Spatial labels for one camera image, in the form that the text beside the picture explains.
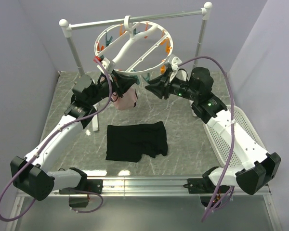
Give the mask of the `teal clothespin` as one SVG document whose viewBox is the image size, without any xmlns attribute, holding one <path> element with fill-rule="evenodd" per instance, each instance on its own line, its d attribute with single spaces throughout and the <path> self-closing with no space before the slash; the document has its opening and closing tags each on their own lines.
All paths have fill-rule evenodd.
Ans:
<svg viewBox="0 0 289 231">
<path fill-rule="evenodd" d="M 139 77 L 138 77 L 137 75 L 130 75 L 130 77 L 132 77 L 133 79 L 135 79 L 137 85 L 140 84 L 140 80 L 139 80 Z"/>
</svg>

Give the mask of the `white round clip hanger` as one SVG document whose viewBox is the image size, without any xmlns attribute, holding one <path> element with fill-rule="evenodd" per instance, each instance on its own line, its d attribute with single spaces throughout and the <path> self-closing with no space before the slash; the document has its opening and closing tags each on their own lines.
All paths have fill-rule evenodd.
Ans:
<svg viewBox="0 0 289 231">
<path fill-rule="evenodd" d="M 143 41 L 156 30 L 161 31 L 161 38 L 147 51 L 141 55 L 127 70 L 122 71 L 117 69 L 116 72 L 119 74 L 123 74 L 126 76 L 137 75 L 142 76 L 146 81 L 150 80 L 152 73 L 156 70 L 160 70 L 160 68 L 165 65 L 166 59 L 172 54 L 173 50 L 173 40 L 170 33 L 161 25 L 157 23 L 153 23 L 150 21 L 141 21 L 136 23 L 131 23 L 127 20 L 130 19 L 130 16 L 127 15 L 124 18 L 123 24 L 117 24 L 108 27 L 105 29 L 96 39 L 94 45 L 94 54 L 96 56 L 102 57 L 104 56 L 106 51 L 111 50 L 116 44 L 118 44 L 124 38 L 129 38 L 126 43 L 122 46 L 118 54 L 113 58 L 113 62 L 118 63 L 123 60 L 123 56 L 127 53 L 127 51 L 138 41 Z M 119 37 L 113 40 L 112 38 L 108 38 L 108 32 L 119 27 Z M 167 56 L 163 59 L 159 64 L 147 68 L 145 70 L 136 71 L 135 68 L 145 60 L 145 58 L 153 52 L 159 46 L 165 45 L 165 53 Z"/>
</svg>

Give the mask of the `black underwear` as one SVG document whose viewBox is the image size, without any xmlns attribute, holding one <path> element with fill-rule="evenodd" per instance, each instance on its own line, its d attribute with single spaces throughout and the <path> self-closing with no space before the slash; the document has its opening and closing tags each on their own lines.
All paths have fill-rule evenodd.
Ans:
<svg viewBox="0 0 289 231">
<path fill-rule="evenodd" d="M 154 124 L 107 126 L 106 160 L 134 162 L 142 155 L 168 154 L 167 133 L 162 121 Z"/>
</svg>

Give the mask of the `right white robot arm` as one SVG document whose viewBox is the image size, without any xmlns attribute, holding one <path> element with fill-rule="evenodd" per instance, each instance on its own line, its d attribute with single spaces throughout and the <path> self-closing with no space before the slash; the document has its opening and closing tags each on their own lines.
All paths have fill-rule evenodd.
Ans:
<svg viewBox="0 0 289 231">
<path fill-rule="evenodd" d="M 192 101 L 191 109 L 230 146 L 230 154 L 240 159 L 238 167 L 212 167 L 202 175 L 200 188 L 214 192 L 219 186 L 237 186 L 254 195 L 272 180 L 281 162 L 277 153 L 261 147 L 235 120 L 230 109 L 212 93 L 214 80 L 204 67 L 192 70 L 187 80 L 174 76 L 171 69 L 148 82 L 146 89 L 160 99 L 171 94 Z"/>
</svg>

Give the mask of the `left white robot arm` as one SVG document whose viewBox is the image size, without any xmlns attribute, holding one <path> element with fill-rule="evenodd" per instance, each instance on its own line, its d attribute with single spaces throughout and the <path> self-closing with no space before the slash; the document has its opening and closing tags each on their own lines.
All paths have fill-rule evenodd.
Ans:
<svg viewBox="0 0 289 231">
<path fill-rule="evenodd" d="M 57 126 L 25 157 L 15 157 L 11 163 L 13 185 L 38 201 L 44 200 L 52 191 L 70 188 L 76 193 L 87 190 L 87 174 L 71 167 L 65 171 L 52 172 L 59 155 L 82 132 L 97 115 L 95 105 L 112 94 L 122 97 L 137 80 L 113 71 L 110 80 L 101 74 L 94 82 L 89 75 L 79 76 L 72 88 L 70 105 Z"/>
</svg>

